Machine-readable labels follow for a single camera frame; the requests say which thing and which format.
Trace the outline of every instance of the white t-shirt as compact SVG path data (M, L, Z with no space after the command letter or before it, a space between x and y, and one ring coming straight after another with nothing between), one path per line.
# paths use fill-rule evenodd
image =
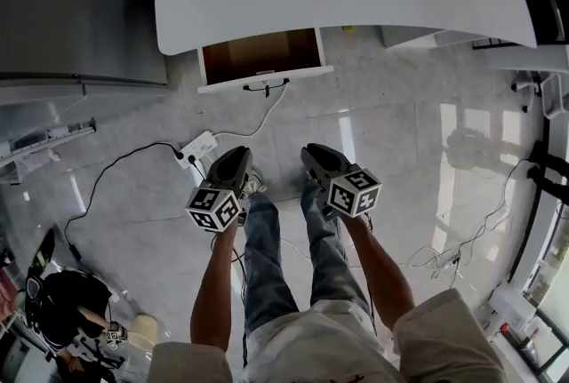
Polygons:
M401 317L394 328L398 371L383 357L369 317L348 301L319 301L285 315L248 340L239 381L254 383L506 382L500 359L456 290ZM168 342L154 349L148 383L230 383L216 347Z

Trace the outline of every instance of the t-shirt sleeve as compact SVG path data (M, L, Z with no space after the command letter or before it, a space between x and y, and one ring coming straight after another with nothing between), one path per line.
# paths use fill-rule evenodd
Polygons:
M225 353L207 345L167 342L154 347L148 383L231 383Z
M394 338L407 381L507 381L500 358L456 290L443 291L399 318Z

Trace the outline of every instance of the open drawer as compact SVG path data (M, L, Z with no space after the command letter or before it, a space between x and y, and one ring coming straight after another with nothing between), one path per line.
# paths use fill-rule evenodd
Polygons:
M279 85L284 79L319 76L326 66L318 28L274 32L205 46L197 50L203 86L199 93L258 84Z

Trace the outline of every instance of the blue jeans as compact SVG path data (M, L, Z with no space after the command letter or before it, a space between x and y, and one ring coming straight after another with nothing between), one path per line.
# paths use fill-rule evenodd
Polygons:
M346 250L338 237L338 221L326 222L317 208L317 185L307 185L301 208L307 223L312 275L312 306L321 299L345 299L370 308L359 284L349 270ZM263 324L282 315L298 312L281 268L281 235L278 210L263 194L249 197L245 222L245 332L249 336Z

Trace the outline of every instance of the black shoe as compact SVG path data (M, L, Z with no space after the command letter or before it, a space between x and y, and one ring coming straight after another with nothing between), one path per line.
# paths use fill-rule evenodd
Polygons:
M543 141L536 141L535 144L533 145L532 152L530 153L530 156L527 158L527 160L529 160L534 164L541 164L541 162L543 161L543 157L546 154L547 151L545 149Z
M533 166L532 168L530 168L530 169L527 171L526 177L527 177L529 180L537 180L538 178L541 177L540 168L537 167L537 166Z

